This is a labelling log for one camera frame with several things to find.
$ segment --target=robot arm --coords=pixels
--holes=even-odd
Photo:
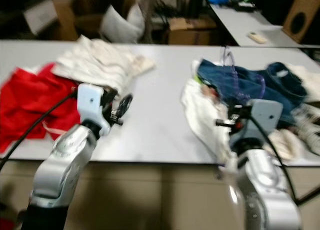
[[[253,99],[247,106],[235,106],[229,120],[217,120],[216,125],[230,127],[230,147],[238,155],[236,182],[245,202],[245,229],[299,230],[298,207],[288,194],[282,169],[273,163],[262,149],[265,139],[254,118],[265,132],[276,127],[282,105],[275,101]]]
[[[126,96],[118,109],[112,109],[117,91],[81,84],[77,109],[81,124],[59,137],[47,160],[37,169],[33,191],[26,210],[22,230],[63,230],[68,208],[75,193],[79,175],[90,161],[101,136],[127,111],[132,95]]]

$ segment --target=floor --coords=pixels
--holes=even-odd
[[[37,161],[10,161],[0,199],[14,212],[28,205]],[[317,169],[291,169],[302,195]],[[66,230],[243,230],[224,179],[212,166],[90,163],[78,182]],[[300,208],[303,230],[319,230],[320,197]]]

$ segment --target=denim jeans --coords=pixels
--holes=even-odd
[[[228,106],[244,105],[249,99],[261,98],[283,104],[278,128],[295,125],[291,111],[298,107],[307,95],[302,81],[280,62],[270,64],[265,70],[252,71],[240,66],[218,66],[203,60],[197,71],[200,80],[216,89]],[[261,79],[265,90],[262,91]]]

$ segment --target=black cable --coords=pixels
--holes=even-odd
[[[57,107],[59,107],[61,104],[63,104],[66,100],[76,97],[77,91],[75,90],[73,93],[69,94],[65,98],[63,98],[61,101],[59,101],[57,104],[52,106],[48,111],[46,111],[41,117],[39,117],[32,125],[29,127],[24,134],[13,144],[13,146],[10,148],[8,153],[2,158],[0,162],[0,172],[2,168],[4,167],[5,163],[9,160],[11,154],[15,151],[15,149],[19,146],[19,144],[27,137],[27,135],[40,123],[42,122],[45,117],[47,117],[53,110],[55,110]]]
[[[268,137],[268,134],[265,132],[265,130],[262,128],[262,126],[258,123],[258,121],[253,117],[253,116],[249,116],[249,119],[254,123],[254,125],[258,128],[258,130],[260,131],[260,133],[262,134],[262,136],[264,137],[264,139],[266,140],[266,142],[270,145],[270,147],[272,148],[276,158],[278,159],[280,165],[281,165],[281,168],[283,169],[283,172],[284,172],[284,175],[289,183],[289,187],[290,187],[290,190],[292,192],[292,198],[293,198],[293,201],[295,203],[298,202],[297,200],[297,197],[296,197],[296,191],[294,189],[294,186],[292,184],[292,181],[291,181],[291,178],[287,172],[287,169],[286,169],[286,166],[283,164],[282,160],[281,160],[281,157],[279,156],[275,146],[273,145],[273,143],[270,141],[269,137]]]

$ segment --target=brown speaker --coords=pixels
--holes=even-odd
[[[297,43],[319,44],[320,0],[294,0],[283,31]]]

